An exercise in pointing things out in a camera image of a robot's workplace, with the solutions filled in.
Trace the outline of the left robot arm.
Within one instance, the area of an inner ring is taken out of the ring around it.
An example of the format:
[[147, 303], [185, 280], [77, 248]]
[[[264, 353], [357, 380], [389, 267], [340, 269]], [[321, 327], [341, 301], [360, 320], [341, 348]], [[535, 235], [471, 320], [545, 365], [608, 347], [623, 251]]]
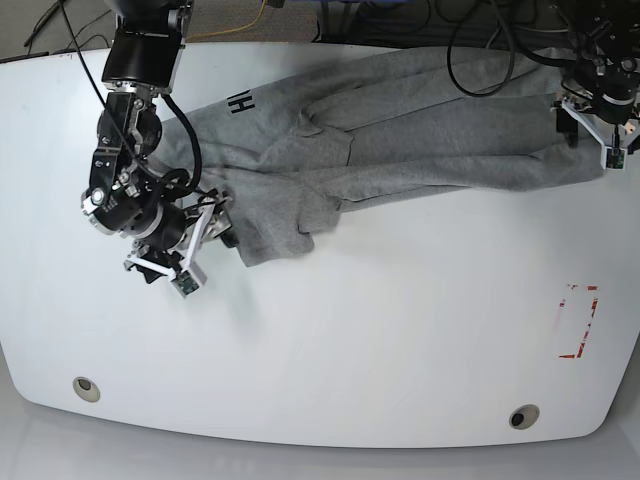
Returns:
[[473, 98], [500, 92], [515, 71], [516, 54], [561, 70], [563, 94], [553, 104], [556, 129], [570, 146], [577, 145], [579, 127], [601, 145], [605, 169], [621, 170], [626, 158], [639, 150], [639, 3], [637, 1], [552, 1], [566, 24], [571, 58], [551, 58], [530, 50], [516, 33], [518, 1], [490, 3], [509, 49], [505, 78], [488, 92], [471, 92], [456, 79], [451, 59], [462, 26], [483, 5], [477, 1], [455, 22], [446, 51], [446, 66], [454, 86]]

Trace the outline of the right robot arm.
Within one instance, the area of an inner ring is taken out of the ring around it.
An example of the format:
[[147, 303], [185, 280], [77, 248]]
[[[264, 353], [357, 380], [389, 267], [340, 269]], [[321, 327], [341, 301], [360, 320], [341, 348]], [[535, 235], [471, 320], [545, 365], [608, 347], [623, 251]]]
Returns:
[[[108, 94], [101, 100], [104, 110], [82, 211], [103, 233], [132, 238], [126, 270], [140, 272], [147, 283], [165, 278], [188, 296], [207, 281], [196, 263], [202, 244], [221, 239], [230, 248], [237, 245], [225, 210], [230, 197], [200, 189], [203, 157], [196, 132], [171, 97], [193, 4], [113, 1], [110, 8], [116, 31], [102, 74]], [[160, 174], [149, 166], [162, 136], [155, 98], [186, 130], [191, 169]]]

